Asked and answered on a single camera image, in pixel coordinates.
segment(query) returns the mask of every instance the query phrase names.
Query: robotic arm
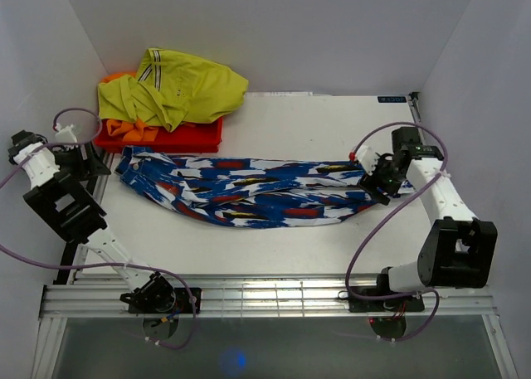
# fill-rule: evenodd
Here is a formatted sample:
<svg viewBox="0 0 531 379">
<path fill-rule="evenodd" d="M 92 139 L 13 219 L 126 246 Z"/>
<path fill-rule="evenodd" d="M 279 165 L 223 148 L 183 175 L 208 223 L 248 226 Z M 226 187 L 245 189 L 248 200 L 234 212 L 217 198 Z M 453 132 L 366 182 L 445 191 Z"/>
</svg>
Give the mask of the robotic arm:
<svg viewBox="0 0 531 379">
<path fill-rule="evenodd" d="M 56 138 L 76 141 L 72 127 L 61 129 Z M 123 263 L 113 267 L 125 280 L 130 293 L 120 300 L 139 312 L 166 312 L 174 306 L 176 294 L 172 285 L 159 273 L 127 267 L 127 264 L 146 265 L 134 258 L 117 240 L 105 221 L 105 211 L 80 184 L 80 181 L 100 174 L 110 174 L 86 144 L 85 156 L 80 148 L 50 150 L 37 148 L 46 142 L 42 136 L 25 130 L 12 136 L 9 160 L 21 163 L 30 178 L 31 189 L 24 195 L 26 203 L 67 242 L 76 242 L 93 250 L 106 262 Z"/>
<path fill-rule="evenodd" d="M 402 127 L 392 132 L 393 154 L 378 155 L 362 146 L 356 159 L 366 174 L 359 186 L 384 205 L 404 181 L 416 190 L 441 171 L 438 147 L 423 145 L 418 130 Z M 377 279 L 379 295 L 422 291 L 428 287 L 482 288 L 486 285 L 498 232 L 481 221 L 462 201 L 446 173 L 422 195 L 431 230 L 418 259 L 383 269 Z"/>
</svg>

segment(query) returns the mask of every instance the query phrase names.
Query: white cable tie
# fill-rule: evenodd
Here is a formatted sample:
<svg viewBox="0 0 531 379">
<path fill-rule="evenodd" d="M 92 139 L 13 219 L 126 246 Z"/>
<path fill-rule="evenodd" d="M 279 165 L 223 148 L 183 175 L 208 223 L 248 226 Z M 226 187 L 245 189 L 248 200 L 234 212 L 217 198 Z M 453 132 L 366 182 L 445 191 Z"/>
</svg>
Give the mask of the white cable tie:
<svg viewBox="0 0 531 379">
<path fill-rule="evenodd" d="M 435 173 L 440 173 L 441 174 L 441 177 L 446 177 L 446 178 L 450 178 L 451 175 L 445 170 L 437 170 L 436 168 L 433 168 L 433 170 L 435 170 Z"/>
<path fill-rule="evenodd" d="M 127 265 L 131 263 L 131 259 L 127 259 L 125 262 L 124 262 L 124 270 L 127 269 Z"/>
</svg>

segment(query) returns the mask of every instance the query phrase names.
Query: white surface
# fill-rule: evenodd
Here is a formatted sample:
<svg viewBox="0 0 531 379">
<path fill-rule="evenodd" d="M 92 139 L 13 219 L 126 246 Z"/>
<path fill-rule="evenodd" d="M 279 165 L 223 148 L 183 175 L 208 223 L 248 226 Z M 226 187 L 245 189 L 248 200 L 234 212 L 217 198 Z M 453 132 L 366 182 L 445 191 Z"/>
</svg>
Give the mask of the white surface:
<svg viewBox="0 0 531 379">
<path fill-rule="evenodd" d="M 249 97 L 227 117 L 219 155 L 347 160 L 362 136 L 395 120 L 412 120 L 407 104 L 379 104 L 376 97 Z M 390 131 L 369 143 L 391 151 Z M 331 226 L 225 228 L 167 211 L 129 190 L 115 174 L 102 205 L 114 233 L 134 255 L 156 267 L 200 275 L 343 274 L 359 243 L 390 211 L 371 207 Z M 420 204 L 406 208 L 373 239 L 354 272 L 377 273 L 415 260 L 428 229 Z M 96 261 L 89 253 L 87 263 Z"/>
<path fill-rule="evenodd" d="M 421 93 L 452 181 L 498 227 L 490 289 L 515 365 L 531 377 L 531 0 L 472 0 Z"/>
<path fill-rule="evenodd" d="M 229 65 L 250 90 L 419 90 L 470 0 L 71 0 L 110 72 L 148 47 Z"/>
<path fill-rule="evenodd" d="M 10 137 L 22 129 L 50 136 L 51 119 L 72 105 L 95 107 L 105 74 L 68 0 L 0 0 L 0 177 Z M 24 172 L 0 191 L 0 242 L 19 254 L 58 263 L 65 243 L 24 202 Z M 42 286 L 56 272 L 0 255 L 0 377 L 27 379 L 37 340 Z"/>
</svg>

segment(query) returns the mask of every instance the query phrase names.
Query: label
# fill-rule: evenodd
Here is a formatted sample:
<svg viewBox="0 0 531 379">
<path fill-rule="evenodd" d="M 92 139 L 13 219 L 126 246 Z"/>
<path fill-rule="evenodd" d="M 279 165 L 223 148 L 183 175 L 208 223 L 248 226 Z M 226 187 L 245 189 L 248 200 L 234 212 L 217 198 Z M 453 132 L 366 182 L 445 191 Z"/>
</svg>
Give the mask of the label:
<svg viewBox="0 0 531 379">
<path fill-rule="evenodd" d="M 403 95 L 379 95 L 378 103 L 406 103 L 406 97 Z"/>
</svg>

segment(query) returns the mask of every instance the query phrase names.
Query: patterned pants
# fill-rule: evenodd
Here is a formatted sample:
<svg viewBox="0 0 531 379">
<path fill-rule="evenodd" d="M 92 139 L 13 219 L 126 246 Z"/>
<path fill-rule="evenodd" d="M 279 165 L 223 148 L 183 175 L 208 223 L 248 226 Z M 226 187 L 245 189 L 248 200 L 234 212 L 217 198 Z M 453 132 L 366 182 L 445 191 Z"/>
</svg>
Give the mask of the patterned pants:
<svg viewBox="0 0 531 379">
<path fill-rule="evenodd" d="M 219 226 L 320 226 L 376 203 L 356 187 L 364 171 L 349 161 L 170 157 L 127 147 L 116 172 L 139 195 Z"/>
</svg>

